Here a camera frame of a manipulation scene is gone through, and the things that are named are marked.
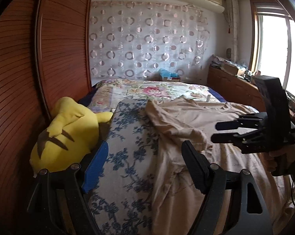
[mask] beige cloth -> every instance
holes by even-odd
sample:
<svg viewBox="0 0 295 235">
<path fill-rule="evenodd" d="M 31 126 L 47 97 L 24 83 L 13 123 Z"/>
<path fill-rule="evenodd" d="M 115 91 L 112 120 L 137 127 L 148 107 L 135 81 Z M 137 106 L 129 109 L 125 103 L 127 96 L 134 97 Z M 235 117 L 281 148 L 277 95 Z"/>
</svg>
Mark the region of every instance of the beige cloth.
<svg viewBox="0 0 295 235">
<path fill-rule="evenodd" d="M 274 233 L 284 227 L 294 212 L 289 202 L 289 177 L 272 177 L 265 171 L 259 154 L 243 155 L 232 144 L 213 144 L 210 140 L 217 132 L 216 122 L 233 120 L 252 111 L 241 104 L 207 103 L 179 97 L 161 103 L 149 101 L 146 112 L 160 134 L 152 199 L 153 234 L 187 234 L 204 199 L 194 187 L 181 155 L 181 144 L 185 140 L 190 140 L 210 163 L 217 163 L 225 170 L 249 169 L 264 196 Z M 248 130 L 237 131 L 242 134 Z M 229 196 L 227 191 L 215 234 L 222 232 Z"/>
</svg>

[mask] human hand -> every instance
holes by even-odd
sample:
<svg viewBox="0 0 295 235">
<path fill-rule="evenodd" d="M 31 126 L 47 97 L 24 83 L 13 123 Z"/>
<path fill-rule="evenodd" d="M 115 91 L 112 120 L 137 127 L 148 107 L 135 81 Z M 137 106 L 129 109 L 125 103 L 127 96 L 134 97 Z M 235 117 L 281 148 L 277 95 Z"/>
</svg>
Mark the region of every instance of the human hand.
<svg viewBox="0 0 295 235">
<path fill-rule="evenodd" d="M 283 146 L 281 149 L 268 153 L 261 153 L 264 167 L 267 171 L 272 172 L 278 166 L 275 157 L 286 154 L 287 168 L 295 161 L 295 144 Z"/>
</svg>

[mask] box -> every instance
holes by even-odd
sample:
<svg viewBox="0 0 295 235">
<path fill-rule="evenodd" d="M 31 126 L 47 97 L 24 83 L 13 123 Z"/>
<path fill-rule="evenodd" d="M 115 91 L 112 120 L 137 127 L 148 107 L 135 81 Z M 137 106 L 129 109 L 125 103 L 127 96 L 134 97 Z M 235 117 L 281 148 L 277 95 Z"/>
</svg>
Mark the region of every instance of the box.
<svg viewBox="0 0 295 235">
<path fill-rule="evenodd" d="M 245 72 L 245 69 L 239 69 L 238 67 L 236 67 L 235 65 L 232 65 L 232 64 L 229 64 L 227 62 L 223 62 L 222 64 L 222 68 L 232 74 L 232 75 L 239 75 L 241 76 L 244 72 Z"/>
<path fill-rule="evenodd" d="M 167 81 L 167 82 L 180 82 L 180 78 L 171 78 L 170 80 L 168 79 L 168 77 L 162 77 L 161 76 L 162 81 Z"/>
</svg>

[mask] pikachu plush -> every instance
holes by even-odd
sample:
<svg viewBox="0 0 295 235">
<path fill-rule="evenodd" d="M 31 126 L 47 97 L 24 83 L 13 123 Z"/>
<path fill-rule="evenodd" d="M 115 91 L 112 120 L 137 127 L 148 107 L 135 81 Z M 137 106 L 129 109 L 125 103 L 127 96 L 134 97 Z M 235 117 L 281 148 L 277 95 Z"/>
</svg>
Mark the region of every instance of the pikachu plush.
<svg viewBox="0 0 295 235">
<path fill-rule="evenodd" d="M 56 172 L 79 163 L 99 139 L 99 123 L 108 122 L 113 113 L 93 113 L 70 97 L 60 98 L 51 112 L 50 126 L 38 137 L 30 164 L 34 175 L 41 169 Z"/>
</svg>

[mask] window frame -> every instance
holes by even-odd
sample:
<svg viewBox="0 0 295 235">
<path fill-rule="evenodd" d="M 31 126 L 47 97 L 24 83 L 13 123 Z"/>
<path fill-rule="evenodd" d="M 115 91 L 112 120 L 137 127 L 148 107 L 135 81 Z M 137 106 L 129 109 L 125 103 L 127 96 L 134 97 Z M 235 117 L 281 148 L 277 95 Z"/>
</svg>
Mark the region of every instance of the window frame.
<svg viewBox="0 0 295 235">
<path fill-rule="evenodd" d="M 263 37 L 263 27 L 262 20 L 263 15 L 257 14 L 256 5 L 258 3 L 271 3 L 281 6 L 280 3 L 276 0 L 250 0 L 251 12 L 252 12 L 252 49 L 251 49 L 251 58 L 249 70 L 255 72 L 259 70 L 259 65 L 261 61 L 262 54 L 262 37 Z M 284 80 L 282 82 L 283 89 L 286 89 L 289 79 L 290 67 L 291 67 L 291 53 L 292 53 L 292 42 L 291 42 L 291 28 L 290 28 L 290 19 L 291 17 L 284 17 L 280 15 L 268 15 L 275 17 L 283 17 L 286 20 L 287 26 L 287 36 L 288 36 L 288 51 L 287 51 L 287 60 L 286 60 L 286 72 Z"/>
<path fill-rule="evenodd" d="M 277 5 L 280 5 L 280 3 L 277 0 L 250 0 L 252 13 L 252 47 L 249 70 L 253 72 L 257 70 L 257 65 L 259 61 L 258 54 L 261 52 L 261 47 L 259 43 L 260 31 L 262 31 L 262 29 L 260 28 L 259 16 L 257 15 L 257 10 L 255 6 L 256 3 L 277 3 Z"/>
</svg>

